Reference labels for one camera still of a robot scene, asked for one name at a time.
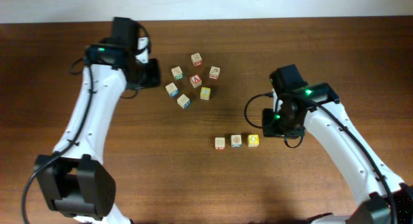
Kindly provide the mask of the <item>yellow letter O block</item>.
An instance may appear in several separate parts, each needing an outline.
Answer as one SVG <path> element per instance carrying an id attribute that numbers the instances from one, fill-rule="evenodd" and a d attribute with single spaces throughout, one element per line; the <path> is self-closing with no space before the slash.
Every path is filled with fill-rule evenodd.
<path id="1" fill-rule="evenodd" d="M 248 135 L 248 146 L 257 147 L 259 145 L 259 136 L 257 134 Z"/>

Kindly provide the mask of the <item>wooden block red side bottom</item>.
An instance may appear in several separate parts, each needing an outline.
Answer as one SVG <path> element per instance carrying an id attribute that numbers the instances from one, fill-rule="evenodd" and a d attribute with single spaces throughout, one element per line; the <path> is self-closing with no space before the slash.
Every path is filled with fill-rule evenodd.
<path id="1" fill-rule="evenodd" d="M 216 137 L 215 138 L 215 149 L 216 150 L 224 150 L 225 149 L 225 138 L 224 137 Z"/>

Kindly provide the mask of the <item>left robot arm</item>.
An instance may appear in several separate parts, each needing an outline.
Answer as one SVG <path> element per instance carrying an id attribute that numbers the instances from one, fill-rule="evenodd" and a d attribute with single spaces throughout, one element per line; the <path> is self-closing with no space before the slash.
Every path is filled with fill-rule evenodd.
<path id="1" fill-rule="evenodd" d="M 158 61 L 150 58 L 146 29 L 126 17 L 115 17 L 112 33 L 86 47 L 81 90 L 65 133 L 51 155 L 39 155 L 25 185 L 21 212 L 33 181 L 48 208 L 81 223 L 131 223 L 115 204 L 116 183 L 103 166 L 106 135 L 124 91 L 158 87 Z"/>

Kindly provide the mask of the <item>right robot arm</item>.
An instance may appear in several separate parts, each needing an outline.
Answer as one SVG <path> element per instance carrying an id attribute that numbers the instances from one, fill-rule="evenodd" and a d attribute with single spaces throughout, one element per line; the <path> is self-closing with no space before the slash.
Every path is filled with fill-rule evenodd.
<path id="1" fill-rule="evenodd" d="M 263 110 L 266 137 L 302 140 L 313 135 L 339 169 L 357 209 L 349 216 L 333 213 L 306 223 L 412 223 L 412 187 L 370 148 L 348 117 L 339 96 L 326 83 L 309 85 L 295 65 L 270 74 L 274 106 Z"/>

